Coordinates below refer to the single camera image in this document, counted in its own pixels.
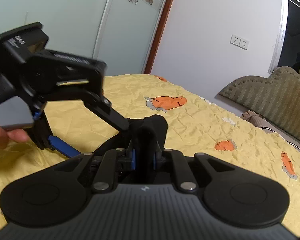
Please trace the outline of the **person left hand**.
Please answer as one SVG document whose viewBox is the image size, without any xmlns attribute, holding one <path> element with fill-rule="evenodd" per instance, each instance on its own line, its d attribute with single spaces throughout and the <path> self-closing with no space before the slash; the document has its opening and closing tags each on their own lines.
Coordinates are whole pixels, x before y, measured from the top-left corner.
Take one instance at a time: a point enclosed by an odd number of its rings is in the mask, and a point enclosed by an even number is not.
<svg viewBox="0 0 300 240">
<path fill-rule="evenodd" d="M 10 140 L 23 143 L 29 140 L 29 136 L 23 129 L 16 129 L 7 132 L 0 127 L 0 149 L 5 149 Z"/>
</svg>

